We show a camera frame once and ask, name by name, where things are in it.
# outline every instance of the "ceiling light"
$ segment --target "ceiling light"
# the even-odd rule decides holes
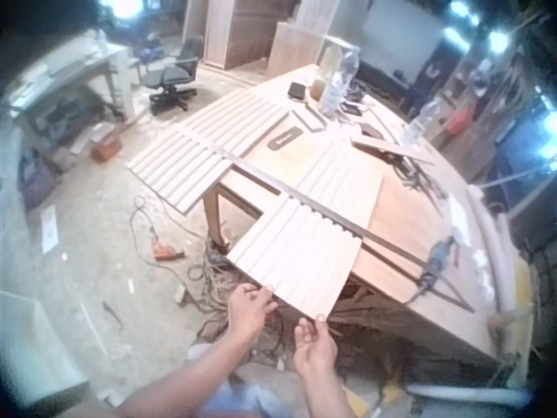
[[[540,154],[543,158],[551,159],[557,155],[557,145],[553,143],[541,147]]]
[[[459,48],[461,48],[464,52],[468,52],[470,49],[470,43],[465,41],[462,36],[453,28],[446,28],[445,29],[445,36],[448,40],[453,42]]]
[[[491,49],[496,54],[503,52],[508,46],[508,36],[501,32],[491,32],[489,34]]]
[[[478,26],[480,24],[480,17],[478,15],[470,15],[470,24]]]
[[[112,11],[119,19],[129,19],[143,11],[143,0],[114,0]]]
[[[557,136],[557,113],[552,111],[543,121],[543,127],[552,135]]]
[[[470,13],[468,6],[462,2],[451,2],[451,11],[460,17],[466,17]]]
[[[549,100],[549,98],[545,94],[542,94],[540,97],[541,97],[541,101],[546,106],[546,109],[548,109],[549,111],[555,110],[554,104],[551,103],[551,100]]]

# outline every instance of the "small block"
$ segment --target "small block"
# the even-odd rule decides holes
[[[285,362],[282,360],[282,357],[279,357],[277,361],[277,370],[279,372],[282,372],[284,369],[285,369]]]
[[[174,294],[174,300],[176,301],[176,303],[181,304],[184,301],[184,298],[185,298],[185,286],[180,285],[178,286],[178,289]]]

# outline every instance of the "plastic bottle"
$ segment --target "plastic bottle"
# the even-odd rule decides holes
[[[310,88],[310,96],[313,99],[321,99],[325,87],[331,82],[332,76],[339,69],[342,57],[340,46],[332,44],[327,48],[319,64],[317,76]]]
[[[419,111],[419,115],[408,124],[402,134],[400,144],[403,146],[414,146],[418,144],[419,137],[426,131],[429,123],[439,113],[440,108],[441,106],[436,98],[422,107],[421,111]]]
[[[319,111],[327,117],[332,117],[339,108],[348,91],[348,86],[359,68],[359,47],[353,46],[342,58],[339,70],[334,73],[331,81],[323,91],[319,100]]]

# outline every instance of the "power drill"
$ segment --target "power drill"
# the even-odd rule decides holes
[[[425,292],[429,292],[437,283],[440,273],[445,270],[451,257],[451,247],[456,243],[453,236],[444,241],[436,243],[427,257],[427,263],[424,271],[419,277],[418,291],[405,305],[414,302]]]

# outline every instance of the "black chair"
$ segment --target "black chair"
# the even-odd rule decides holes
[[[162,70],[148,71],[143,77],[143,84],[149,89],[163,89],[162,93],[151,94],[151,113],[156,115],[165,109],[174,106],[188,110],[185,100],[198,94],[196,89],[179,91],[178,84],[188,84],[195,80],[198,70],[199,57],[203,49],[203,37],[195,36],[185,40],[180,55],[174,65],[164,67]]]

